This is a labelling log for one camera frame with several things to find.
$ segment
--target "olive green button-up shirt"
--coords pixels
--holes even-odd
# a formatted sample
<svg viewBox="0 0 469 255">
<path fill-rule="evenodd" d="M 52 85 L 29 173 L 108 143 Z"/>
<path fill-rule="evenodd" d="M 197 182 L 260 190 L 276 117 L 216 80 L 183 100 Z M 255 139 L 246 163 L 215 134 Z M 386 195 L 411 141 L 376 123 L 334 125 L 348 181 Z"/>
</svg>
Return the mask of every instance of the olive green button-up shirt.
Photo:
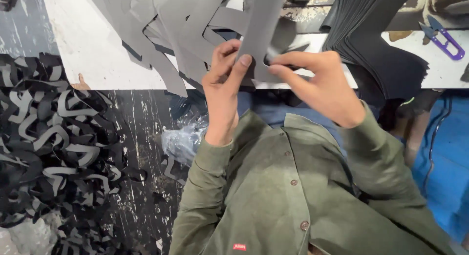
<svg viewBox="0 0 469 255">
<path fill-rule="evenodd" d="M 231 144 L 202 142 L 182 193 L 170 254 L 452 254 L 405 166 L 402 144 L 366 104 L 339 128 L 287 114 L 272 129 L 245 113 Z M 366 197 L 355 197 L 347 172 Z"/>
</svg>

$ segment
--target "wire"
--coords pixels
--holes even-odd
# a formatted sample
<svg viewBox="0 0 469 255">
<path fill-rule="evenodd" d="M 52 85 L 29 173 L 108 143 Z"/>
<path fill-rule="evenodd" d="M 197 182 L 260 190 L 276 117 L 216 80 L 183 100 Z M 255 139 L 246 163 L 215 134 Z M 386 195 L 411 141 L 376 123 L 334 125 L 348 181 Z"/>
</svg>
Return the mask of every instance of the wire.
<svg viewBox="0 0 469 255">
<path fill-rule="evenodd" d="M 437 124 L 435 130 L 433 131 L 433 134 L 431 135 L 430 152 L 428 153 L 428 159 L 430 160 L 430 168 L 428 169 L 427 174 L 425 175 L 424 184 L 423 184 L 423 188 L 422 188 L 423 195 L 424 195 L 425 198 L 427 198 L 427 183 L 428 183 L 428 178 L 429 178 L 429 176 L 430 176 L 430 173 L 433 171 L 433 168 L 435 168 L 435 163 L 433 162 L 433 157 L 432 157 L 432 154 L 433 154 L 433 144 L 435 143 L 435 137 L 437 136 L 437 132 L 438 132 L 438 129 L 440 128 L 440 126 L 441 126 L 441 123 L 443 122 L 443 120 L 445 120 L 446 118 L 448 118 L 448 116 L 449 116 L 449 114 L 451 113 L 452 110 L 453 110 L 453 98 L 452 98 L 452 97 L 449 97 L 449 108 L 448 108 L 448 112 L 438 121 L 438 124 Z"/>
</svg>

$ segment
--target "shirt button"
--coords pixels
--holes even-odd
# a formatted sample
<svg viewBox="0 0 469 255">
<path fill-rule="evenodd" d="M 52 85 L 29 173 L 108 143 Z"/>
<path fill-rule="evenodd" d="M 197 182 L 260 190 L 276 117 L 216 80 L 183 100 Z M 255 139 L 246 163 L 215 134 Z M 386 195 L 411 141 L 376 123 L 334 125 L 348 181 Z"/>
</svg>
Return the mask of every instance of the shirt button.
<svg viewBox="0 0 469 255">
<path fill-rule="evenodd" d="M 301 230 L 303 230 L 303 231 L 307 230 L 307 229 L 308 229 L 308 226 L 309 226 L 309 222 L 308 222 L 308 221 L 303 221 L 303 222 L 301 222 L 301 224 L 300 224 L 300 228 L 301 228 Z"/>
</svg>

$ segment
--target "red label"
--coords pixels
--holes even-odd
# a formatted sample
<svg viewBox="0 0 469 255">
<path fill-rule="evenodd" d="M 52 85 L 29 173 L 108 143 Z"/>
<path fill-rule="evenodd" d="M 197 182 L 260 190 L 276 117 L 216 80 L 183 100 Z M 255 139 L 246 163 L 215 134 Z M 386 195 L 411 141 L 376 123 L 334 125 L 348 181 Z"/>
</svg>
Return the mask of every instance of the red label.
<svg viewBox="0 0 469 255">
<path fill-rule="evenodd" d="M 246 251 L 246 244 L 235 244 L 233 245 L 233 249 Z"/>
</svg>

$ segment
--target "white table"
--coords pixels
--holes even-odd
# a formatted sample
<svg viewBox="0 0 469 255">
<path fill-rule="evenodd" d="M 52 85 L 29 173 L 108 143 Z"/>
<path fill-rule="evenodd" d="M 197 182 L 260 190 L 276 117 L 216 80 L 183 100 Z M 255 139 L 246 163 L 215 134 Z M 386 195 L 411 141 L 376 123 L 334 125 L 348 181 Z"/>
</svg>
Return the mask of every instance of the white table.
<svg viewBox="0 0 469 255">
<path fill-rule="evenodd" d="M 97 10 L 91 0 L 44 0 L 55 33 L 63 64 L 70 82 L 79 83 L 82 74 L 92 90 L 165 90 L 166 86 L 155 70 L 145 69 L 133 63 L 121 39 Z M 229 7 L 242 9 L 243 0 L 231 0 Z M 450 31 L 450 34 L 466 51 L 469 50 L 469 31 Z M 429 63 L 428 75 L 422 82 L 424 89 L 469 88 L 469 83 L 460 81 L 469 63 L 469 54 L 459 61 L 453 61 L 437 46 L 430 42 L 422 44 L 424 34 L 414 31 L 410 36 L 389 41 L 389 34 L 383 38 L 392 46 L 414 53 Z M 319 52 L 326 34 L 303 35 L 310 41 L 308 52 Z M 177 67 L 174 58 L 170 58 Z M 355 80 L 348 68 L 344 71 L 353 88 Z M 312 75 L 306 70 L 298 73 Z M 258 88 L 288 88 L 286 84 L 258 83 Z"/>
</svg>

